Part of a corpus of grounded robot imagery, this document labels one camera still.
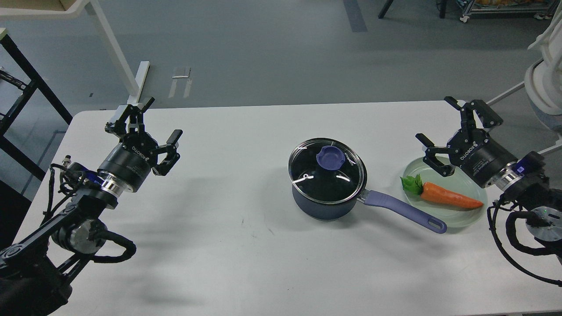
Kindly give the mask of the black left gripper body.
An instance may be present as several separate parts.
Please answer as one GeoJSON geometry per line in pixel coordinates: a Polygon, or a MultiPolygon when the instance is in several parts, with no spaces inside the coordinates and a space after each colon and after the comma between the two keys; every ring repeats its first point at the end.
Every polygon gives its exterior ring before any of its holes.
{"type": "Polygon", "coordinates": [[[157,142],[147,132],[134,131],[122,135],[118,144],[97,169],[100,175],[111,175],[128,185],[128,190],[137,192],[146,180],[156,156],[150,152],[157,142]]]}

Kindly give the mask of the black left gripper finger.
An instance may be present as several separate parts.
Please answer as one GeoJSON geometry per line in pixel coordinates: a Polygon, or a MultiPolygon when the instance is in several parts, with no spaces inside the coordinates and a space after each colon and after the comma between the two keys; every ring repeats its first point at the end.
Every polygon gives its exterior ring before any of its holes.
{"type": "Polygon", "coordinates": [[[166,141],[166,144],[157,146],[152,150],[152,163],[153,174],[157,176],[166,176],[173,166],[179,161],[180,154],[177,152],[177,142],[181,138],[183,131],[180,129],[174,130],[166,141]],[[162,162],[158,163],[157,158],[160,154],[166,154],[162,162]]]}
{"type": "Polygon", "coordinates": [[[155,98],[149,98],[146,103],[123,104],[118,106],[114,116],[106,122],[104,131],[115,135],[120,141],[132,138],[144,139],[149,137],[143,122],[144,113],[152,106],[155,98]]]}

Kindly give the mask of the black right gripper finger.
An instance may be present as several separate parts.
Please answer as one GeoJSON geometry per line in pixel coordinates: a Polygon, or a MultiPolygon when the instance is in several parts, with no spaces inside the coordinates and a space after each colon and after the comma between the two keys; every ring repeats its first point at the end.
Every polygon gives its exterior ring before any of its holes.
{"type": "Polygon", "coordinates": [[[423,158],[425,164],[430,166],[430,168],[432,168],[441,176],[447,177],[454,174],[454,166],[452,164],[444,164],[443,162],[438,160],[436,154],[455,154],[457,153],[456,147],[452,147],[450,144],[448,144],[446,147],[438,147],[423,133],[417,133],[415,134],[415,137],[423,144],[423,146],[426,147],[424,151],[425,155],[423,158]]]}
{"type": "Polygon", "coordinates": [[[461,128],[458,133],[466,141],[475,140],[480,134],[487,134],[491,129],[504,124],[503,118],[483,100],[472,100],[463,105],[458,104],[452,96],[444,100],[461,115],[461,128]]]}

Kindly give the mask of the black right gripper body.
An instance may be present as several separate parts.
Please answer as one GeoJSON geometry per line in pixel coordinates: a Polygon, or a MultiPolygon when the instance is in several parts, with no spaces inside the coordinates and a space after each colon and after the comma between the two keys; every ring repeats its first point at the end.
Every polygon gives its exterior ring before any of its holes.
{"type": "Polygon", "coordinates": [[[450,162],[481,188],[489,186],[494,176],[516,162],[516,157],[483,129],[458,130],[447,147],[450,162]]]}

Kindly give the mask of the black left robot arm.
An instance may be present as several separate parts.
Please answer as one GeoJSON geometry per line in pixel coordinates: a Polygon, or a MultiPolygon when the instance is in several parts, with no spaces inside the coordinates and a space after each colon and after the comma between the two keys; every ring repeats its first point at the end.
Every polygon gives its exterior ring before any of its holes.
{"type": "Polygon", "coordinates": [[[1,252],[1,314],[47,316],[68,303],[72,281],[90,262],[112,264],[130,259],[131,240],[107,229],[100,214],[118,206],[124,192],[137,192],[150,172],[165,176],[177,163],[175,130],[163,145],[147,133],[143,116],[153,104],[124,104],[106,122],[105,131],[118,144],[96,170],[66,156],[59,169],[64,198],[53,205],[55,175],[50,175],[49,200],[40,227],[1,252]]]}

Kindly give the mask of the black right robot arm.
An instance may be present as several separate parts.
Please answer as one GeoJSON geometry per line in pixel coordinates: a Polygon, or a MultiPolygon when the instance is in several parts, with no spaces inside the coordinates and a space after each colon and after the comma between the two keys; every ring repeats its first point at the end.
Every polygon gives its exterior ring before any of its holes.
{"type": "Polygon", "coordinates": [[[550,188],[544,157],[532,151],[517,159],[493,140],[489,131],[503,120],[483,100],[463,105],[450,96],[444,100],[460,113],[460,128],[444,147],[436,146],[422,133],[416,134],[425,147],[423,161],[440,176],[461,170],[480,188],[497,186],[502,194],[486,215],[498,250],[524,274],[561,286],[560,280],[538,276],[518,264],[502,246],[496,228],[497,214],[505,210],[506,236],[514,249],[532,256],[561,258],[561,190],[550,188]]]}

